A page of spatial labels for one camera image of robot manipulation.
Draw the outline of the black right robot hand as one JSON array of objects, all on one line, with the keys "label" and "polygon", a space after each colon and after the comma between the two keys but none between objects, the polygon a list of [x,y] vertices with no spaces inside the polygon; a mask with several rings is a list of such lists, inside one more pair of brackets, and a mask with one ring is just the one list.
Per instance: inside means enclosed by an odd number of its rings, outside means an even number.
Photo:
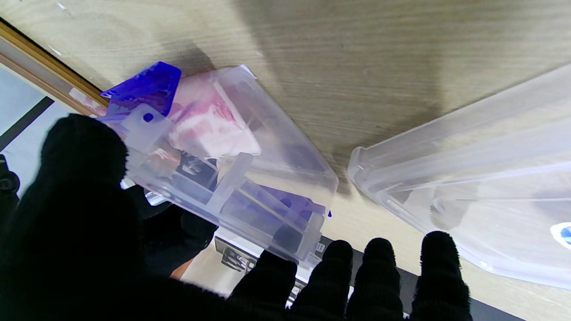
[{"label": "black right robot hand", "polygon": [[125,189],[141,218],[145,268],[157,276],[180,279],[190,262],[212,241],[217,225],[170,202],[151,205],[145,189]]}]

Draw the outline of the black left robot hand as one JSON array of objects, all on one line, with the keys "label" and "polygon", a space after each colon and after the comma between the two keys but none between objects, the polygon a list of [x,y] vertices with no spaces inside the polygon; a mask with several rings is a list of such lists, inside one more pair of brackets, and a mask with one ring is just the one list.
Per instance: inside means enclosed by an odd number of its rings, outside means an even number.
[{"label": "black left robot hand", "polygon": [[40,168],[1,228],[3,321],[403,321],[392,244],[332,242],[290,308],[296,264],[263,252],[229,297],[157,276],[144,263],[141,220],[127,192],[127,148],[85,115],[55,122]]}]

